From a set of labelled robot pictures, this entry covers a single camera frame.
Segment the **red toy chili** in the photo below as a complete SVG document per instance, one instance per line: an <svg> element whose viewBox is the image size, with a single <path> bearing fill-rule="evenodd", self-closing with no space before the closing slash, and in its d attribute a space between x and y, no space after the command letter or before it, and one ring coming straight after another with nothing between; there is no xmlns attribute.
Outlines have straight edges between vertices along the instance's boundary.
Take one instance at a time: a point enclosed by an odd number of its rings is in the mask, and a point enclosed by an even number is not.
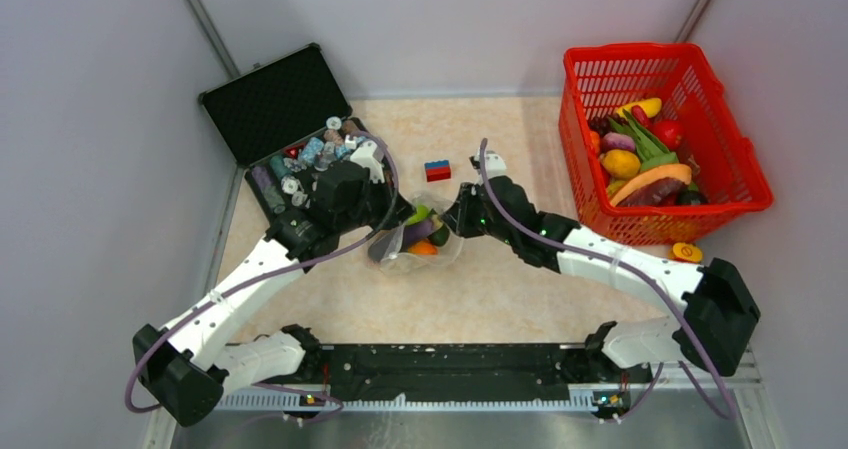
<svg viewBox="0 0 848 449"><path fill-rule="evenodd" d="M640 105L634 105L630 112L633 118L645 129L650 129L652 127L652 119Z"/></svg>

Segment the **green toy leaf vegetable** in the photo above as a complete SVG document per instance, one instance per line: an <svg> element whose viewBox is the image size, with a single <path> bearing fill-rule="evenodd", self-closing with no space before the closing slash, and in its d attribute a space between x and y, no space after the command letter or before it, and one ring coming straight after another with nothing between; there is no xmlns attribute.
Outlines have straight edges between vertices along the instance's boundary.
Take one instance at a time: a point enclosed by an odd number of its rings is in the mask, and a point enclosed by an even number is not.
<svg viewBox="0 0 848 449"><path fill-rule="evenodd" d="M608 116L606 120L614 132L627 135L634 141L636 154L641 161L641 172L679 162L677 154L671 151L627 110L624 111L623 116L612 115Z"/></svg>

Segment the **red toy tomato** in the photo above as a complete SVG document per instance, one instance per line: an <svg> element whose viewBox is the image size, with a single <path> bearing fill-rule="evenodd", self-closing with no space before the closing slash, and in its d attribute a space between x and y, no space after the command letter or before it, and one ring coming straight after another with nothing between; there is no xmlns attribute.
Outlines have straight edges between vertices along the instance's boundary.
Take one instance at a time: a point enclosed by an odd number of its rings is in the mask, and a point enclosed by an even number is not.
<svg viewBox="0 0 848 449"><path fill-rule="evenodd" d="M683 126L676 120L655 122L651 129L654 136L670 151L676 151L684 140Z"/></svg>

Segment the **dark green toy vegetable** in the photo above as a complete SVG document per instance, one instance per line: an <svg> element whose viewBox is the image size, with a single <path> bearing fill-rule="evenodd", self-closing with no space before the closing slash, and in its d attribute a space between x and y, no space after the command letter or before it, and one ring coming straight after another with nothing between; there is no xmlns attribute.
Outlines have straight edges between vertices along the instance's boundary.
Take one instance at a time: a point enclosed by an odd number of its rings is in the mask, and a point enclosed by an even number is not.
<svg viewBox="0 0 848 449"><path fill-rule="evenodd" d="M451 230L446 225L441 225L433 233L428 236L428 240L435 247L443 247L447 244L451 236Z"/></svg>

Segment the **purple toy eggplant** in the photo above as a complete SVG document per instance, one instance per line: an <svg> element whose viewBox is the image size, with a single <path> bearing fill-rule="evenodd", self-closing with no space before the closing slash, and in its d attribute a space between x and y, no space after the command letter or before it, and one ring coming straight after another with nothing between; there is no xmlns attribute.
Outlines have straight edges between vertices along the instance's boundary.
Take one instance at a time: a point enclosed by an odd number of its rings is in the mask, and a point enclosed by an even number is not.
<svg viewBox="0 0 848 449"><path fill-rule="evenodd" d="M374 263L392 259L412 244L426 239L436 230L436 226L433 219L427 218L412 226L404 225L387 231L378 236L369 246L367 256Z"/></svg>

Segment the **green toy apple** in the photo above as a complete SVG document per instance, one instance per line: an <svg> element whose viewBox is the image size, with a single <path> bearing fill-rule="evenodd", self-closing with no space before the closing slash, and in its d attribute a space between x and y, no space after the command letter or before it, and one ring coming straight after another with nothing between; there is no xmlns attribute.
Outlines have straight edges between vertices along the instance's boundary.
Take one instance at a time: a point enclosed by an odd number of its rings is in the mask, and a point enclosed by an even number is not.
<svg viewBox="0 0 848 449"><path fill-rule="evenodd" d="M426 205L419 204L415 207L413 215L405 222L406 226L418 224L430 216L431 209Z"/></svg>

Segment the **pink toy onion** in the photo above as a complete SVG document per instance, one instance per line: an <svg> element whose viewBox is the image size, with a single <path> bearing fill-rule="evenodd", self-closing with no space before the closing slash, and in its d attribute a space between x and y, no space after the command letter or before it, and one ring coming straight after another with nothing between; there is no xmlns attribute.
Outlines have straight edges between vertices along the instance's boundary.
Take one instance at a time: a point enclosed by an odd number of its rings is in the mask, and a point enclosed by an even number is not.
<svg viewBox="0 0 848 449"><path fill-rule="evenodd" d="M635 141L626 134L616 132L606 133L600 142L601 152L606 153L612 150L623 150L630 153L636 153Z"/></svg>

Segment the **red yellow emergency button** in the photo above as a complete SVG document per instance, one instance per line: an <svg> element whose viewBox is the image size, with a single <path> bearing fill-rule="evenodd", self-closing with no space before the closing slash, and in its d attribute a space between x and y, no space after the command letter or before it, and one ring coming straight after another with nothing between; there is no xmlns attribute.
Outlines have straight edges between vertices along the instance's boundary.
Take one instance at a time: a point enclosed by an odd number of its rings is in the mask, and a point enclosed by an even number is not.
<svg viewBox="0 0 848 449"><path fill-rule="evenodd" d="M704 253L694 244L677 242L671 245L669 258L678 262L700 264L704 260Z"/></svg>

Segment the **clear zip top bag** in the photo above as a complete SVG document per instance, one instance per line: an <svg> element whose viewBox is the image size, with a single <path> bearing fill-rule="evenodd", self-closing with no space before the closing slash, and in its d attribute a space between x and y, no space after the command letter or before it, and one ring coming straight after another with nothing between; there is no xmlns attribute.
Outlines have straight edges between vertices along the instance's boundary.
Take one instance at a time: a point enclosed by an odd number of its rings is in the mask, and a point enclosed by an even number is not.
<svg viewBox="0 0 848 449"><path fill-rule="evenodd" d="M411 199L411 204L413 213L402 225L383 231L367 246L368 261L384 274L448 266L463 249L463 240L444 219L450 201L421 192Z"/></svg>

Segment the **red plastic basket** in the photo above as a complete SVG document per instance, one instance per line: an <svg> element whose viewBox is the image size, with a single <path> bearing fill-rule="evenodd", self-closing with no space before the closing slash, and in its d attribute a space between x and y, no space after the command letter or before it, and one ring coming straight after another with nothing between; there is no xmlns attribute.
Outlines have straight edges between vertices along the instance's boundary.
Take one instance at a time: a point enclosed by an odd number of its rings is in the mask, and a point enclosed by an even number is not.
<svg viewBox="0 0 848 449"><path fill-rule="evenodd" d="M595 232L629 245L692 242L738 217L769 208L773 194L755 149L739 131L724 86L700 47L631 42L574 47L563 55L559 134L577 217ZM681 123L678 158L706 197L700 206L613 207L590 145L590 118L649 97L660 118Z"/></svg>

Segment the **orange toy pumpkin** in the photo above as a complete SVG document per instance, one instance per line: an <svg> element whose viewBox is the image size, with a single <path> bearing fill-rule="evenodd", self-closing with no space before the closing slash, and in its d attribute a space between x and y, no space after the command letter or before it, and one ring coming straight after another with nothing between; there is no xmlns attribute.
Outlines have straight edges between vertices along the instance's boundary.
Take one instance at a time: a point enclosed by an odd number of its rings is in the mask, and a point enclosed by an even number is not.
<svg viewBox="0 0 848 449"><path fill-rule="evenodd" d="M435 256L439 254L439 249L428 240L422 240L409 246L406 252L417 256Z"/></svg>

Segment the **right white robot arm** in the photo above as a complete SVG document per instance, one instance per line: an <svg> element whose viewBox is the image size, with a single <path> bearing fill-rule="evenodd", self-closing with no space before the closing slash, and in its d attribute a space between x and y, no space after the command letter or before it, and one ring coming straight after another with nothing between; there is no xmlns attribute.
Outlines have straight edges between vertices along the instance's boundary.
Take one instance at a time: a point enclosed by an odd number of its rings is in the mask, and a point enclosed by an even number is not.
<svg viewBox="0 0 848 449"><path fill-rule="evenodd" d="M612 381L632 366L679 361L722 377L736 373L761 311L735 265L720 258L677 262L633 249L537 210L497 153L470 162L477 182L463 183L443 215L458 236L490 236L530 266L606 284L663 311L661 318L598 330L600 345L586 354L594 378Z"/></svg>

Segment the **aluminium frame rail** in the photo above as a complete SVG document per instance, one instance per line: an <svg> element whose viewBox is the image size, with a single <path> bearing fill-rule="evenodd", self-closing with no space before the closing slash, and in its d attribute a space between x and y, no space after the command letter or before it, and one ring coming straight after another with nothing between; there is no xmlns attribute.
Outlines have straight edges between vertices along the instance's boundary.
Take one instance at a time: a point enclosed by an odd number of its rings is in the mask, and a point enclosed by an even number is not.
<svg viewBox="0 0 848 449"><path fill-rule="evenodd" d="M576 411L610 416L648 387L704 388L711 377L670 363L620 369L573 344L321 346L285 350L280 334L229 345L207 370L156 356L145 377L182 426L216 409L322 412Z"/></svg>

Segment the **toy ham slice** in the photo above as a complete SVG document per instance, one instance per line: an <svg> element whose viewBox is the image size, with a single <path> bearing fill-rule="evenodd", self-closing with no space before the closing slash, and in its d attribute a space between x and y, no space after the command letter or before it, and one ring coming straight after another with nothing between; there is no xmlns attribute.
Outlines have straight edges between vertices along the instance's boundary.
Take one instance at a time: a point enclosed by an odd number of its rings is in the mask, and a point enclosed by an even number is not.
<svg viewBox="0 0 848 449"><path fill-rule="evenodd" d="M665 164L626 182L610 198L613 207L654 207L692 182L692 169L685 164Z"/></svg>

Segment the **black poker chip case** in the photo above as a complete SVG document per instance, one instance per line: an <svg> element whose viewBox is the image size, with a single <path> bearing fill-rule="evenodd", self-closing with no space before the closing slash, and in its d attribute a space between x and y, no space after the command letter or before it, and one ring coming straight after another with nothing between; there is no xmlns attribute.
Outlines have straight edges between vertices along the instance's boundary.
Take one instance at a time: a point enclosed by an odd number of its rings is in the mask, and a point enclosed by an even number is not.
<svg viewBox="0 0 848 449"><path fill-rule="evenodd" d="M373 140L316 43L201 93L199 103L269 223L299 191L297 175L323 171Z"/></svg>

